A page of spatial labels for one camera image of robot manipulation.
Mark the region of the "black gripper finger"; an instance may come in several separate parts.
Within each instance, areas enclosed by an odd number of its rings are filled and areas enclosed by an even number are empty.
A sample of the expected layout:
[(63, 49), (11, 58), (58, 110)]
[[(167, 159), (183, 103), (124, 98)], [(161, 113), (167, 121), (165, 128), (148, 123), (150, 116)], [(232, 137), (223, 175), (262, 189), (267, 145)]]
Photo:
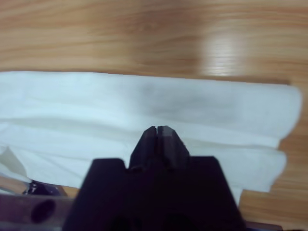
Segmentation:
[(187, 168), (189, 152), (178, 136), (169, 126), (157, 127), (158, 156), (166, 168)]
[(149, 127), (141, 135), (129, 162), (129, 170), (146, 170), (156, 154), (157, 129)]

